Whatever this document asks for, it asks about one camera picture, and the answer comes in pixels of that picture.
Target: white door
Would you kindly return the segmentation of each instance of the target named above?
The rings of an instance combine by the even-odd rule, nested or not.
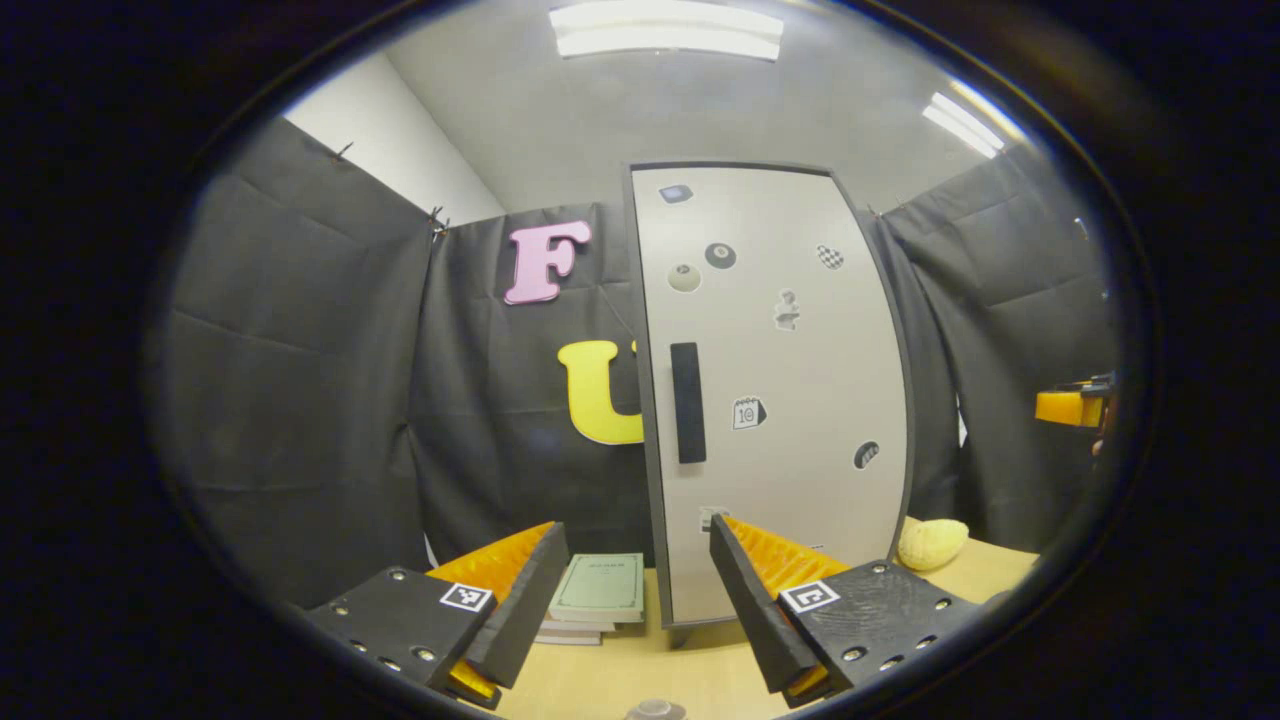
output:
[[[708,550],[717,509],[850,565],[887,557],[906,482],[902,360],[840,188],[827,174],[744,167],[634,168],[631,181],[664,621],[733,616]],[[681,357],[696,350],[696,373],[673,368],[672,345]],[[677,392],[691,379],[700,418],[699,393]]]

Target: door handle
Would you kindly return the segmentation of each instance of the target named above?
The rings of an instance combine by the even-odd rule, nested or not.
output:
[[[676,391],[676,442],[680,450],[680,462],[705,462],[703,379],[698,369],[696,342],[671,345],[671,377]]]

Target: white wall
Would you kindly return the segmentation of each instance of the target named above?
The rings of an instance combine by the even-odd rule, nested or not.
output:
[[[355,142],[351,160],[411,202],[454,225],[506,214],[471,165],[378,53],[314,90],[284,113],[330,150]]]

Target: fluorescent light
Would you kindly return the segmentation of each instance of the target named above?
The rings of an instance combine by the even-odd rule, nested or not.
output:
[[[934,123],[942,126],[943,129],[951,135],[965,141],[969,147],[973,147],[978,152],[982,152],[987,158],[996,156],[996,149],[988,145],[984,140],[978,137],[978,133],[966,128],[960,120],[952,118],[951,115],[938,110],[936,105],[929,105],[924,109],[924,117],[933,120]]]
[[[943,113],[951,115],[952,118],[960,120],[964,127],[973,131],[978,137],[983,140],[987,145],[1000,150],[1005,146],[1005,141],[1000,140],[996,133],[991,132],[991,128],[982,124],[978,118],[970,115],[964,108],[956,105],[954,100],[942,95],[941,92],[933,94],[933,104]]]
[[[561,56],[617,50],[704,50],[777,60],[782,20],[685,0],[604,0],[549,13]]]
[[[951,90],[960,94],[960,96],[972,102],[974,108],[982,110],[988,118],[992,119],[992,122],[996,123],[996,126],[1000,127],[1000,129],[1005,131],[1005,135],[1007,135],[1010,140],[1020,141],[1027,138],[1027,136],[1023,135],[1021,128],[1019,128],[1014,120],[1009,119],[1009,115],[1001,113],[1000,109],[992,105],[986,97],[978,95],[978,91],[974,88],[954,79],[951,81]]]

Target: table surface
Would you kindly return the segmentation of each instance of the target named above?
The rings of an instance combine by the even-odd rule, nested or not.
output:
[[[908,518],[904,529],[915,524]],[[1014,587],[1036,555],[969,539],[955,560],[918,573],[970,602]],[[600,646],[534,643],[498,714],[513,720],[622,720],[648,698],[685,706],[689,720],[755,720],[788,712],[769,694],[741,625],[699,626],[678,650],[662,629],[658,580],[645,570],[645,623],[607,633]]]

